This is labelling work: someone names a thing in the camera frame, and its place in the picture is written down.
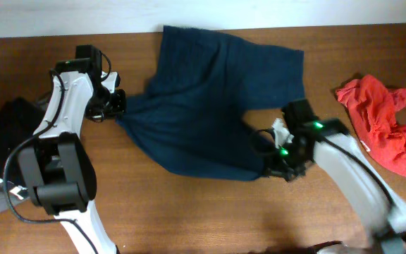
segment white wall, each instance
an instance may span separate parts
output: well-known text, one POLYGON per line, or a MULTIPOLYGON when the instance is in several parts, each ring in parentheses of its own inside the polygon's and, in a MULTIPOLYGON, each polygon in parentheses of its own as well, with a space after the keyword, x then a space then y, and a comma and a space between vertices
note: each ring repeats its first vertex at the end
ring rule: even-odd
POLYGON ((406 0, 0 0, 0 37, 406 23, 406 0))

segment wooden surface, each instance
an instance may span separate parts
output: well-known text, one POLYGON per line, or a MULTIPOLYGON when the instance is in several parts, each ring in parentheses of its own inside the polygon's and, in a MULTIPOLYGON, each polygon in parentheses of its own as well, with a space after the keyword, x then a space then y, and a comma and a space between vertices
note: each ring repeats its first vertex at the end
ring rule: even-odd
MULTIPOLYGON (((358 73, 391 87, 406 87, 406 25, 233 30, 259 44, 305 50, 306 96, 321 118, 350 125, 333 90, 358 73)), ((49 89, 47 71, 93 44, 112 61, 129 95, 141 93, 155 73, 160 33, 0 39, 0 107, 16 96, 34 99, 49 89)), ((280 110, 251 111, 257 128, 280 110)), ((406 123, 406 108, 398 114, 406 123)), ((137 148, 113 121, 84 122, 82 140, 97 171, 97 207, 122 253, 247 253, 276 246, 331 240, 364 243, 358 218, 334 182, 318 167, 292 183, 193 179, 168 173, 137 148)), ((406 199, 406 179, 372 162, 406 199)), ((29 202, 18 207, 45 217, 29 202)), ((0 214, 0 253, 76 253, 60 225, 33 226, 0 214)))

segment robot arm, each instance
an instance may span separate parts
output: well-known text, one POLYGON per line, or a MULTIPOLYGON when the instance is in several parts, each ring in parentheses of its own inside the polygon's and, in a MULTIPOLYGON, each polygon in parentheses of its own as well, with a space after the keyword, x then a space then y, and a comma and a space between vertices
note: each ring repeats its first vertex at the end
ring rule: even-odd
POLYGON ((406 253, 406 202, 370 165, 348 129, 338 119, 320 121, 307 100, 282 110, 289 130, 275 123, 270 131, 276 141, 270 175, 292 181, 305 174, 308 162, 317 163, 358 214, 374 253, 406 253))
POLYGON ((41 135, 18 153, 31 201, 61 219, 78 252, 86 254, 94 248, 98 253, 119 253, 99 218, 94 203, 97 177, 80 142, 84 117, 103 121, 125 110, 125 93, 116 89, 120 78, 116 72, 102 72, 102 56, 91 45, 78 46, 76 59, 57 63, 60 77, 53 78, 47 112, 34 132, 41 135), (52 121, 53 126, 43 131, 52 121), (88 239, 66 220, 75 221, 88 239))

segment dark blue fabric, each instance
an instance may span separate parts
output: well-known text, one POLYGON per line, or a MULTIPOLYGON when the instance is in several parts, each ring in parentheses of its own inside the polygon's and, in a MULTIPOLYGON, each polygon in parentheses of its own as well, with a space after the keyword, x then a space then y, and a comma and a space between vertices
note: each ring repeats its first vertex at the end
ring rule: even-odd
POLYGON ((117 123, 170 172, 255 180, 264 163, 242 115, 304 97, 302 72, 302 51, 165 26, 157 73, 117 123))

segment red cloth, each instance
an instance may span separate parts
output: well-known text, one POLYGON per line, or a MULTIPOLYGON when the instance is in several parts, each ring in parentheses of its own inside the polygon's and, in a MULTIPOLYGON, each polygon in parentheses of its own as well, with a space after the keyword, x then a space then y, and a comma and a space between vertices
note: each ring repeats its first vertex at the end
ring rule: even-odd
POLYGON ((388 90, 372 75, 336 91, 349 111, 358 138, 381 166, 406 176, 406 124, 395 113, 406 106, 406 89, 388 90))

